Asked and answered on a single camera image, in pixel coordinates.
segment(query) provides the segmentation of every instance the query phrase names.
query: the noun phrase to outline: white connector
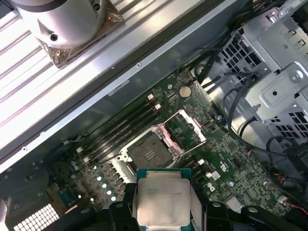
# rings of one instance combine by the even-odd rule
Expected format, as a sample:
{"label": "white connector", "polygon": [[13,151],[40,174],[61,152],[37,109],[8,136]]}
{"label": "white connector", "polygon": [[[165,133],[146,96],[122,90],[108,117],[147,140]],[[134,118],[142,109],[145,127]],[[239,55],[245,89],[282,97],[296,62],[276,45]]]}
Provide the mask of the white connector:
{"label": "white connector", "polygon": [[286,196],[280,196],[278,198],[278,202],[282,205],[284,205],[286,203],[286,201],[288,200],[288,198]]}

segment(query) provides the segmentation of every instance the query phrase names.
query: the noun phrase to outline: capacitor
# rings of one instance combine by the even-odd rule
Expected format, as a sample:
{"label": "capacitor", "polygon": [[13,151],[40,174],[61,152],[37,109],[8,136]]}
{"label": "capacitor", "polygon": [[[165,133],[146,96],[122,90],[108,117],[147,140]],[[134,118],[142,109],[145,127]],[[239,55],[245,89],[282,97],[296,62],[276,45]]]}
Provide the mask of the capacitor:
{"label": "capacitor", "polygon": [[111,195],[112,194],[112,189],[108,189],[106,193],[107,193],[107,195]]}
{"label": "capacitor", "polygon": [[111,201],[116,201],[116,194],[113,194],[110,199]]}
{"label": "capacitor", "polygon": [[230,188],[233,188],[233,187],[234,187],[234,182],[233,182],[233,181],[229,181],[229,182],[228,182],[228,186],[229,186]]}
{"label": "capacitor", "polygon": [[103,188],[103,189],[107,188],[107,182],[103,182],[103,183],[102,183],[102,188]]}

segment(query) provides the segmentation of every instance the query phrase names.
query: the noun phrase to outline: gray metal panel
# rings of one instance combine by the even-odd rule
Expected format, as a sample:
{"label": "gray metal panel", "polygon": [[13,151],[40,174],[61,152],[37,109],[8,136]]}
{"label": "gray metal panel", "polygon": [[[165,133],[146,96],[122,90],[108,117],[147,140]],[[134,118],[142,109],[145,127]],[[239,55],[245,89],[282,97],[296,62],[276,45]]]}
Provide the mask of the gray metal panel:
{"label": "gray metal panel", "polygon": [[[38,156],[44,155],[42,150],[46,150],[45,146],[54,147],[63,141],[63,137],[68,138],[68,134],[64,133],[64,131],[67,130],[66,126],[70,127],[70,130],[67,131],[70,131],[72,136],[77,135],[80,130],[87,129],[88,127],[92,127],[94,129],[95,126],[99,125],[98,121],[92,122],[91,118],[88,118],[90,123],[85,127],[82,127],[81,119],[84,118],[83,115],[85,111],[94,106],[100,99],[105,97],[106,100],[115,105],[115,111],[113,111],[113,114],[115,114],[116,111],[119,112],[124,105],[131,102],[134,98],[152,87],[153,84],[159,82],[168,74],[170,74],[176,68],[180,58],[187,52],[197,46],[211,42],[219,34],[221,34],[221,32],[225,29],[227,20],[231,17],[233,12],[236,11],[240,5],[242,5],[242,3],[243,1],[241,0],[226,0],[221,5],[213,9],[210,13],[192,24],[190,27],[180,32],[166,44],[140,61],[141,65],[132,67],[125,74],[111,82],[106,88],[90,98],[86,103],[82,104],[79,108],[63,118],[59,123],[55,124],[50,129],[41,134],[37,139],[27,145],[26,148],[20,150],[14,156],[7,159],[0,166],[0,172],[3,172],[9,166],[13,165],[27,154],[30,154],[32,158],[37,158]],[[174,9],[168,8],[168,10],[174,12],[174,10],[177,8],[178,6]],[[81,75],[86,75],[86,73],[84,73],[82,70],[80,70],[78,74],[79,73]],[[113,92],[113,94],[110,95],[110,92],[118,88],[121,84],[126,83],[127,81],[129,81],[128,84],[120,88],[119,91],[115,93]]]}
{"label": "gray metal panel", "polygon": [[[112,1],[126,24],[62,69],[12,12],[0,20],[0,148],[111,69],[202,0]],[[112,91],[117,85],[110,86]]]}

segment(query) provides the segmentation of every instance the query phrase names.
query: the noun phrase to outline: black cable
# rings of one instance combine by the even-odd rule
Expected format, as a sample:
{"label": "black cable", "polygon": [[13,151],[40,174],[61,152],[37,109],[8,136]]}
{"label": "black cable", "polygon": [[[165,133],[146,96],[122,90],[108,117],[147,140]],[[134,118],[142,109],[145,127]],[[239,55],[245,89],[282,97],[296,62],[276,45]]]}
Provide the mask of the black cable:
{"label": "black cable", "polygon": [[[267,143],[266,143],[266,150],[267,151],[270,151],[270,145],[271,145],[271,143],[274,141],[274,140],[276,140],[276,139],[285,139],[285,140],[287,140],[287,141],[289,141],[293,146],[298,146],[298,144],[294,141],[294,140],[292,140],[292,139],[290,139],[290,138],[288,138],[288,137],[284,137],[284,136],[274,136],[274,137],[271,137],[268,141],[267,141]],[[269,155],[269,166],[270,167],[272,167],[272,166],[274,166],[274,160],[273,160],[273,157],[271,156],[271,155]]]}
{"label": "black cable", "polygon": [[120,155],[121,155],[121,153],[119,153],[119,154],[117,154],[117,155],[114,155],[114,156],[112,156],[112,157],[110,157],[110,158],[108,158],[108,159],[106,159],[106,160],[101,161],[101,162],[96,162],[95,164],[96,164],[96,165],[102,165],[102,164],[108,162],[109,160],[112,160],[112,159],[114,159],[114,158],[116,158],[116,157],[118,157],[118,156],[120,156]]}
{"label": "black cable", "polygon": [[227,115],[227,113],[226,113],[226,108],[225,108],[226,99],[227,99],[227,97],[228,97],[229,95],[231,95],[232,92],[237,91],[237,90],[238,90],[238,88],[233,88],[233,89],[231,89],[230,91],[228,91],[228,92],[225,94],[225,96],[224,96],[223,99],[222,99],[221,107],[222,107],[223,112],[224,112],[226,115]]}
{"label": "black cable", "polygon": [[208,83],[205,83],[202,87],[207,88],[207,87],[211,86],[213,83],[217,83],[221,79],[222,79],[221,76],[217,76],[214,79],[212,79],[211,81],[209,81]]}
{"label": "black cable", "polygon": [[252,122],[257,121],[257,118],[252,117],[251,119],[247,120],[244,125],[242,126],[241,130],[240,130],[240,137],[242,137],[246,127],[251,124]]}
{"label": "black cable", "polygon": [[244,83],[243,87],[239,90],[239,93],[236,95],[236,97],[235,97],[235,99],[234,99],[234,101],[232,103],[232,106],[231,106],[231,109],[230,109],[230,113],[229,113],[229,120],[228,120],[228,130],[229,130],[230,136],[232,138],[234,138],[235,140],[239,141],[240,143],[242,143],[243,145],[246,145],[247,147],[250,147],[251,149],[253,149],[253,150],[257,151],[257,152],[261,152],[261,153],[268,154],[268,155],[278,155],[278,156],[285,157],[284,154],[276,153],[276,152],[271,152],[271,151],[267,151],[267,150],[258,148],[256,146],[248,143],[247,141],[243,140],[240,136],[238,136],[233,131],[232,120],[233,120],[233,117],[234,117],[236,106],[237,106],[238,102],[240,101],[240,99],[247,93],[248,88],[252,85],[253,82],[254,82],[254,78],[253,77],[248,78],[247,81]]}

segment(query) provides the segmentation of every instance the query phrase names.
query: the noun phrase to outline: metal frame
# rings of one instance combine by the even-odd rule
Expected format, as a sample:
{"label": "metal frame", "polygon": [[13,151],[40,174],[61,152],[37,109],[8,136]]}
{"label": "metal frame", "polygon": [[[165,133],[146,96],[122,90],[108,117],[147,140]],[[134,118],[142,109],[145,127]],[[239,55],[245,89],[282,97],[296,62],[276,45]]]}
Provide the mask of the metal frame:
{"label": "metal frame", "polygon": [[[204,15],[203,17],[201,17],[188,28],[179,32],[175,37],[168,40],[164,45],[146,56],[143,60],[140,59],[139,62],[135,63],[135,66],[133,66],[117,79],[109,82],[109,85],[103,88],[100,92],[95,94],[90,99],[87,98],[87,101],[79,106],[76,110],[69,113],[58,123],[42,132],[37,138],[26,142],[24,147],[20,146],[20,148],[15,151],[11,149],[10,152],[10,149],[7,149],[6,152],[4,152],[4,149],[2,149],[2,156],[4,154],[7,155],[7,153],[10,153],[10,155],[7,155],[1,160],[0,172],[5,171],[9,166],[13,165],[27,154],[30,154],[28,155],[29,159],[42,158],[46,153],[45,150],[50,150],[51,148],[55,147],[55,145],[61,143],[64,137],[64,139],[67,139],[67,137],[77,135],[82,131],[84,132],[84,130],[88,131],[89,133],[93,132],[101,124],[118,113],[125,105],[134,100],[155,83],[169,75],[178,65],[179,59],[187,52],[197,46],[210,43],[214,38],[221,34],[229,17],[231,17],[233,12],[235,12],[243,4],[243,2],[245,1],[226,0],[216,8],[212,9],[206,15],[204,15],[204,10],[200,12],[200,9],[196,8],[197,11],[199,10],[200,14]],[[146,3],[151,3],[151,5],[148,6],[146,11],[140,11],[141,6],[147,6]],[[91,48],[86,54],[67,66],[65,69],[58,70],[57,73],[49,79],[50,81],[52,79],[56,79],[56,76],[60,77],[60,74],[63,74],[68,78],[62,77],[61,84],[58,84],[57,86],[54,86],[53,89],[50,89],[49,93],[38,99],[38,101],[35,102],[31,108],[33,109],[34,107],[37,107],[40,109],[39,115],[42,115],[44,112],[46,112],[47,109],[47,107],[44,106],[46,105],[46,102],[55,103],[63,101],[65,99],[65,95],[67,95],[73,87],[81,87],[81,85],[84,86],[86,82],[89,82],[90,78],[84,78],[84,76],[88,76],[89,73],[91,73],[91,76],[93,77],[97,76],[98,74],[102,74],[102,69],[108,69],[108,65],[113,66],[110,65],[110,62],[118,58],[119,55],[123,56],[125,54],[126,48],[124,48],[124,43],[127,44],[127,48],[132,50],[132,46],[136,45],[135,42],[140,42],[141,39],[144,39],[144,36],[149,35],[148,33],[151,35],[155,34],[155,32],[159,31],[158,28],[166,26],[168,22],[171,23],[172,19],[178,18],[180,14],[187,13],[189,9],[195,7],[200,2],[195,0],[176,0],[169,2],[168,4],[165,2],[164,7],[161,6],[161,8],[157,8],[158,4],[160,3],[162,3],[161,0],[144,0],[133,8],[135,13],[131,11],[125,12],[123,16],[127,19],[126,26],[123,27],[122,30],[120,29],[115,31],[114,34],[112,34],[110,37],[108,36],[106,39],[103,39],[100,43]],[[144,21],[144,23],[141,25],[136,24],[134,21],[137,19],[140,20],[138,17],[139,13],[140,15],[148,13],[147,21]],[[166,20],[161,22],[162,24],[158,25],[157,20],[160,17]],[[125,34],[121,40],[115,39],[117,36],[123,36],[123,29],[128,29],[129,26],[134,28],[131,33]],[[105,47],[102,54],[95,56],[94,53],[97,52],[97,47],[102,47],[103,44],[110,42],[111,39],[114,40],[113,43]],[[92,59],[90,58],[85,60],[84,63],[87,64],[83,68],[73,68],[74,65],[76,65],[78,62],[86,59],[87,56],[89,57],[91,53]],[[57,95],[57,92],[61,92],[61,95],[57,96],[56,99],[53,99],[53,97]],[[24,122],[25,118],[29,117],[31,117],[31,121],[33,121],[33,119],[37,118],[39,115],[34,115],[32,109],[25,109],[15,118],[15,120],[11,120],[9,124],[12,125],[12,122],[15,121],[16,123],[14,126],[17,127],[20,125],[21,120]],[[5,130],[7,130],[9,128],[9,124],[7,124],[6,127],[2,127],[2,129],[5,128]],[[10,137],[11,136],[8,135],[5,140],[2,140],[2,144],[8,141]]]}

